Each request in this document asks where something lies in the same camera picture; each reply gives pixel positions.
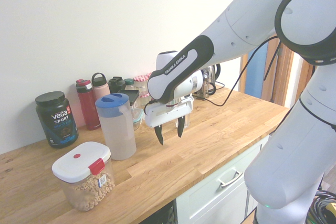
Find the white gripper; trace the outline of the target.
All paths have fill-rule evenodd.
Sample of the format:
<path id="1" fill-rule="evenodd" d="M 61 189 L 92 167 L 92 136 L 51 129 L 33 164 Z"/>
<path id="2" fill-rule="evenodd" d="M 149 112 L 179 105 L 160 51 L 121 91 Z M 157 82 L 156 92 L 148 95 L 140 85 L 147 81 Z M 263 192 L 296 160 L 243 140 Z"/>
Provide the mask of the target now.
<path id="1" fill-rule="evenodd" d="M 190 114 L 193 110 L 193 97 L 183 99 L 175 106 L 167 106 L 161 103 L 152 103 L 147 105 L 145 109 L 145 122 L 149 127 L 155 127 L 155 135 L 159 143 L 163 145 L 162 124 L 175 120 L 178 137 L 182 137 L 185 115 Z"/>

